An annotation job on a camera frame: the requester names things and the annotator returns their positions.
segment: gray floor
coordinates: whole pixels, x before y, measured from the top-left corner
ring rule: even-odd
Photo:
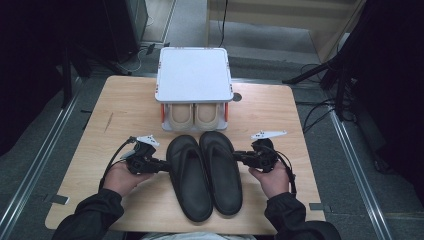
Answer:
[[[177,0],[165,42],[169,42],[170,46],[203,47],[205,14],[205,0]],[[241,31],[248,32],[248,36],[243,35],[242,40],[240,39]],[[244,78],[242,80],[254,79],[252,80],[254,82],[261,80],[262,83],[276,84],[278,80],[300,74],[302,70],[305,70],[302,69],[305,64],[319,63],[306,30],[228,23],[225,32],[223,46],[228,51],[231,74],[235,80]],[[211,39],[219,39],[219,36],[218,31],[211,33]],[[138,58],[134,58],[123,66],[135,69],[141,63],[140,69],[134,75],[156,73],[155,61],[158,54],[159,49],[149,56],[140,55],[141,62]],[[42,166],[42,173],[34,179],[35,185],[31,189],[31,195],[23,199],[24,207],[19,209],[19,218],[11,223],[14,228],[5,239],[49,239],[51,237],[53,231],[44,226],[50,204],[44,203],[43,198],[46,193],[54,194],[59,188],[83,134],[84,124],[89,119],[89,114],[82,113],[81,110],[94,108],[106,81],[105,76],[110,74],[104,68],[95,67],[93,76],[82,81],[84,85],[79,93],[79,100],[76,101],[55,147],[47,157],[45,165]],[[301,121],[313,107],[302,102],[318,103],[326,99],[329,94],[318,87],[316,80],[317,78],[314,78],[312,81],[292,86],[295,100],[299,103],[297,106]],[[2,189],[0,209],[3,213],[7,206],[10,206],[11,198],[19,190],[38,150],[42,147],[44,139],[59,115],[61,98],[62,94],[58,93],[31,124],[16,146],[0,158]],[[314,112],[312,119],[316,119],[327,110],[319,108]],[[377,199],[378,207],[384,213],[391,238],[422,239],[424,236],[423,208],[412,186],[396,174],[377,173],[370,150],[358,126],[349,122],[344,122],[343,126],[349,133],[357,159]],[[322,203],[331,209],[325,212],[327,220],[337,227],[343,239],[378,239],[375,225],[370,218],[370,210],[364,202],[333,119],[328,116],[318,123],[305,134],[305,141]],[[121,237],[122,233],[110,232],[105,239]]]

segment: black slipper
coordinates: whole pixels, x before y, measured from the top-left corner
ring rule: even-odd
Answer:
[[[182,135],[169,144],[166,160],[171,164],[171,182],[188,219],[202,222],[210,217],[213,203],[209,193],[202,153],[196,140]]]
[[[205,132],[200,137],[200,148],[215,208],[224,215],[240,211],[243,202],[240,172],[232,153],[230,140],[220,132]]]

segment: tripod leg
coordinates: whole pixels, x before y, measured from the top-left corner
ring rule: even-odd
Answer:
[[[87,55],[88,57],[96,60],[98,63],[102,64],[103,66],[109,68],[112,72],[114,72],[116,75],[128,75],[124,74],[121,69],[117,68],[115,65],[111,64],[110,62],[102,59],[100,56],[97,56],[93,52],[85,49],[82,46],[76,45],[76,48],[78,48],[79,51],[81,51],[83,54]]]
[[[337,86],[337,94],[336,94],[336,115],[339,117],[340,121],[344,120],[343,117],[343,100],[344,100],[344,91],[346,82],[349,80],[350,74],[346,67],[343,67],[341,72],[340,80]]]
[[[69,59],[68,47],[65,46],[62,55],[62,71],[63,71],[63,103],[62,108],[68,105],[72,98],[72,78],[71,78],[71,61]]]
[[[313,68],[313,69],[311,69],[311,70],[309,70],[309,71],[307,71],[307,72],[305,72],[305,73],[303,73],[303,74],[301,74],[301,75],[299,75],[295,78],[292,78],[290,80],[283,80],[282,83],[283,84],[300,83],[301,81],[306,80],[306,79],[308,79],[308,78],[310,78],[310,77],[312,77],[312,76],[314,76],[314,75],[316,75],[316,74],[318,74],[318,73],[320,73],[324,70],[327,70],[327,69],[328,69],[327,63],[323,63],[323,64],[321,64],[321,65],[319,65],[319,66],[317,66],[317,67],[315,67],[315,68]]]

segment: black device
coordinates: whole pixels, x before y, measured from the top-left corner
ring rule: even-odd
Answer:
[[[77,44],[120,63],[138,53],[148,21],[145,0],[78,0],[71,8],[70,28]]]
[[[113,155],[112,159],[109,161],[103,177],[100,180],[99,190],[103,187],[105,177],[109,170],[115,163],[118,163],[113,163],[116,155],[118,155],[122,148],[130,143],[136,143],[133,150],[124,154],[121,157],[121,160],[118,162],[125,161],[127,163],[128,170],[132,174],[158,173],[159,171],[169,172],[171,170],[171,166],[167,161],[159,160],[153,157],[156,149],[152,145],[138,141],[136,137],[129,137],[128,140],[119,147],[119,149]]]
[[[256,140],[252,143],[252,148],[253,151],[234,151],[234,160],[242,162],[249,167],[262,169],[264,173],[271,172],[274,169],[275,163],[281,161],[289,177],[291,193],[296,196],[296,176],[293,174],[293,168],[289,159],[284,154],[274,150],[274,144],[269,138]]]
[[[155,152],[156,149],[152,145],[137,141],[133,151],[127,156],[124,155],[121,159],[127,162],[128,170],[132,174],[169,172],[169,163],[154,158]]]

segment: black jacket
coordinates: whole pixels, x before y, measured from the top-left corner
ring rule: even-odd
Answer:
[[[118,193],[101,189],[78,204],[75,213],[60,223],[52,239],[102,239],[109,227],[124,214],[121,200]],[[305,206],[290,193],[269,199],[265,216],[278,231],[276,239],[324,239],[319,231],[305,223]]]

